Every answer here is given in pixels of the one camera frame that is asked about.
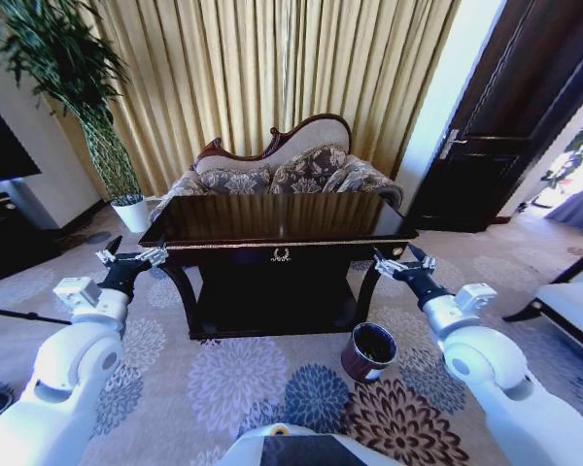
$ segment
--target dark wooden door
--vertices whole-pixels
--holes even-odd
[[[507,0],[410,216],[482,231],[583,102],[583,0]]]

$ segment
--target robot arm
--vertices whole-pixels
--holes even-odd
[[[99,252],[108,275],[63,279],[54,292],[74,310],[72,325],[39,348],[19,400],[0,416],[0,464],[76,465],[90,438],[99,393],[121,358],[127,305],[138,274],[166,251],[117,254],[120,237]]]
[[[484,283],[468,284],[454,296],[433,280],[435,259],[411,250],[416,262],[386,260],[377,251],[376,269],[406,282],[419,298],[449,372],[484,409],[505,456],[514,465],[583,465],[583,417],[546,391],[516,343],[479,325],[477,311],[495,291]]]

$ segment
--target white flower pot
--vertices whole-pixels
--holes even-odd
[[[147,209],[147,201],[145,199],[130,206],[113,205],[113,209],[119,214],[120,219],[123,220],[123,223],[127,225],[127,228],[132,233],[142,233],[149,228],[149,209]]]

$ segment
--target floral carpet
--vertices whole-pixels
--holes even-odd
[[[63,277],[100,281],[94,252],[117,234],[122,251],[137,249],[139,236],[102,211],[63,241],[60,257],[0,281],[0,309],[68,318],[51,289]],[[547,389],[583,414],[583,350],[544,318],[500,319],[578,259],[583,236],[525,212],[484,233],[424,232],[415,244],[437,256],[435,277],[453,291],[475,282],[498,291],[484,323],[514,339]],[[355,293],[367,267],[350,268]],[[188,273],[198,292],[198,271]],[[189,340],[179,294],[158,270],[141,274],[129,312],[124,358],[102,391],[85,465],[215,464],[242,433],[280,421],[345,433],[406,465],[506,462],[401,283],[381,279],[371,303],[369,320],[394,335],[398,351],[373,384],[355,383],[341,367],[345,334]],[[58,328],[0,316],[1,393],[17,399],[36,348]]]

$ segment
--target wooden console table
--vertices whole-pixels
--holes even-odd
[[[397,258],[417,236],[373,193],[175,197],[140,240],[181,294],[192,339],[348,332],[367,318],[379,274],[355,300],[352,260]],[[198,266],[198,300],[183,267]]]

